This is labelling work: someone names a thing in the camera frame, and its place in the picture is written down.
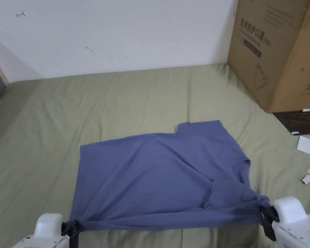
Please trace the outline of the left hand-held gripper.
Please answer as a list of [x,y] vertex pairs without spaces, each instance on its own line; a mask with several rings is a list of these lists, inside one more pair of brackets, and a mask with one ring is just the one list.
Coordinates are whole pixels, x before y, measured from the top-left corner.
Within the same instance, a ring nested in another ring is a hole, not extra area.
[[43,214],[37,220],[34,234],[23,238],[13,248],[78,248],[77,228],[77,220],[63,222],[61,214]]

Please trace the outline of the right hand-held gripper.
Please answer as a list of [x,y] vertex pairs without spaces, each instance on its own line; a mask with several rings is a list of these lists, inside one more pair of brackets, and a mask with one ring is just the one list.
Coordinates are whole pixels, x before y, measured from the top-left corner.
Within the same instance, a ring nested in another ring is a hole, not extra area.
[[259,207],[265,236],[278,248],[310,248],[310,214],[292,196]]

